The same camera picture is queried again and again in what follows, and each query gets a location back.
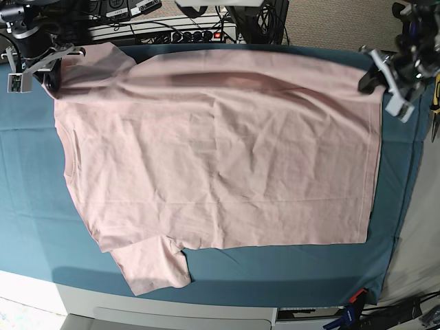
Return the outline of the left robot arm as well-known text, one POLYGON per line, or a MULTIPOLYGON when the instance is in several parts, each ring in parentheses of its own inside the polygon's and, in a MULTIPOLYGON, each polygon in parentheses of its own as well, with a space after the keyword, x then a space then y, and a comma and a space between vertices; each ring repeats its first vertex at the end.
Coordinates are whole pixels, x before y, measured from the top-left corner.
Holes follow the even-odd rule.
POLYGON ((382 85, 413 101, 439 74, 439 2, 395 2, 393 16, 402 23, 395 37, 395 52, 377 50, 379 56, 358 83, 358 91, 371 94, 382 85))

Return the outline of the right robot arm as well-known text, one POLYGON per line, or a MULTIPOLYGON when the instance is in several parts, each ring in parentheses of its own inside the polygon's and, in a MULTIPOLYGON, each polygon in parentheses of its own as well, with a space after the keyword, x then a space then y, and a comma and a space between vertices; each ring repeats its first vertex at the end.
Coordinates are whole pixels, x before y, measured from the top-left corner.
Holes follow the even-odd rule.
POLYGON ((84 56, 86 51, 69 39, 74 31, 81 1, 2 1, 1 38, 9 42, 2 58, 9 62, 7 89, 23 94, 33 80, 56 93, 61 86, 61 61, 84 56))

